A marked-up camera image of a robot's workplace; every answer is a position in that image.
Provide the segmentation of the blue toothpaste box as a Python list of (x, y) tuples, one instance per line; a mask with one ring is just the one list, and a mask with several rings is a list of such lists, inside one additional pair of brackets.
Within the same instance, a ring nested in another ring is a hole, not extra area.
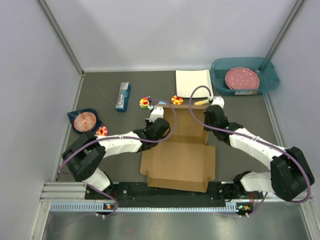
[(122, 82), (120, 84), (118, 97), (116, 100), (115, 109), (117, 112), (126, 112), (131, 92), (131, 85), (129, 82)]

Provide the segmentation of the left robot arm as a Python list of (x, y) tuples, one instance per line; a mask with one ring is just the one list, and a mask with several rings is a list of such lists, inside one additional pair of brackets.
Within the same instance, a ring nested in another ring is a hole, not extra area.
[(62, 154), (61, 167), (67, 166), (76, 182), (83, 182), (95, 191), (110, 194), (113, 183), (108, 175), (99, 169), (104, 158), (122, 153), (139, 153), (157, 146), (170, 133), (170, 124), (157, 118), (143, 129), (126, 134), (98, 136), (85, 132)]

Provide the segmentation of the teal plastic bin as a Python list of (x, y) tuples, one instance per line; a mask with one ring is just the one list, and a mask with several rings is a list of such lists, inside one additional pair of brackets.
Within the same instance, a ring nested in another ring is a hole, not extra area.
[(280, 84), (274, 65), (261, 57), (220, 58), (212, 63), (210, 74), (223, 96), (263, 95)]

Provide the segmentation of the pink dotted plate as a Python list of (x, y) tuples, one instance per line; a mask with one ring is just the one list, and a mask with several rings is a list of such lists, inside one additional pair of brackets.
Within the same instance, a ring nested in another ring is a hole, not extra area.
[(226, 85), (232, 90), (255, 90), (260, 87), (258, 75), (245, 67), (235, 67), (224, 77)]

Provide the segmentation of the white square plate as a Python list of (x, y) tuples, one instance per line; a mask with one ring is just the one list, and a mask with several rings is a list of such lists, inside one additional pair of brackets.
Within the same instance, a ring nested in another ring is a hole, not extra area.
[(204, 70), (176, 70), (176, 95), (182, 98), (189, 98), (195, 88), (206, 86), (212, 95), (212, 81), (209, 69)]

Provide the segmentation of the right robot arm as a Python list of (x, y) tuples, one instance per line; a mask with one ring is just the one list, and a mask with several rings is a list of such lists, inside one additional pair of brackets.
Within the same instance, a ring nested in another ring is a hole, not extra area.
[(204, 111), (204, 129), (211, 130), (225, 144), (247, 153), (268, 168), (267, 172), (245, 171), (234, 178), (246, 192), (274, 193), (291, 202), (303, 191), (310, 191), (315, 178), (305, 155), (298, 147), (284, 148), (250, 133), (236, 122), (229, 122), (219, 105)]

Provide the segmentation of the rainbow flower plush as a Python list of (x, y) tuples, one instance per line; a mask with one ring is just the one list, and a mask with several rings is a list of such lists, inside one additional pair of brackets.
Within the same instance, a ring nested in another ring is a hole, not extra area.
[(148, 109), (148, 106), (150, 105), (150, 103), (152, 102), (151, 97), (143, 97), (140, 99), (139, 101), (139, 106), (141, 109)]

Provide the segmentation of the brown cardboard box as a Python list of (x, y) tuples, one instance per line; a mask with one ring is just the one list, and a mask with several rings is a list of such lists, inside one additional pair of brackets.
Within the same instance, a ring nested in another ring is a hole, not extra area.
[(204, 107), (164, 106), (173, 134), (141, 157), (140, 173), (148, 187), (204, 193), (216, 178), (216, 148), (207, 144)]

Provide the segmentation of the aluminium frame rail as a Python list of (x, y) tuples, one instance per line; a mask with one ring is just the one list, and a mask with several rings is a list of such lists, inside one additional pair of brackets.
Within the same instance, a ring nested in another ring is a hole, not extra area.
[[(253, 192), (255, 200), (252, 204), (257, 203), (262, 199), (262, 192)], [(92, 188), (85, 186), (83, 183), (77, 182), (48, 182), (44, 184), (40, 196), (42, 201), (55, 201), (55, 202), (73, 202), (73, 201), (86, 201), (86, 202), (113, 202), (113, 197), (104, 196), (101, 193), (94, 191)], [(233, 200), (236, 202), (245, 202), (242, 200)]]

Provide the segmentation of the orange sun flower plush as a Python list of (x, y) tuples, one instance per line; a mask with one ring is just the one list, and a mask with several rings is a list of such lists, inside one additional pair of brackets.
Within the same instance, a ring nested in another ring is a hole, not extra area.
[(171, 102), (172, 102), (173, 105), (182, 105), (184, 103), (184, 99), (182, 97), (174, 95), (171, 98)]

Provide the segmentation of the blue bowl red inside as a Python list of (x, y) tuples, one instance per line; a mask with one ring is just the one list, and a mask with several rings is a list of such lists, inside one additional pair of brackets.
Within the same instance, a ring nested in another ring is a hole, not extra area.
[(96, 131), (102, 124), (97, 111), (92, 108), (68, 112), (67, 117), (77, 134)]

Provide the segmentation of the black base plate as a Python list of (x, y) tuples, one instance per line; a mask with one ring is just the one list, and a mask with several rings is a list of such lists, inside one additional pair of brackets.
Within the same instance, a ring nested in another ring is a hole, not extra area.
[(227, 202), (244, 200), (252, 204), (255, 197), (245, 193), (234, 183), (210, 181), (206, 192), (149, 187), (146, 182), (119, 182), (107, 194), (115, 198), (119, 207), (188, 208), (224, 207)]

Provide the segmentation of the pink flower plush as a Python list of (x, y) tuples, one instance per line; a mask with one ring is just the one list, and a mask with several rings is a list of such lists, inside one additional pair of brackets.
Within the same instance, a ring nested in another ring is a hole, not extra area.
[(95, 134), (96, 134), (97, 136), (106, 137), (106, 136), (108, 135), (108, 128), (107, 128), (106, 126), (100, 126), (100, 127), (96, 130)]

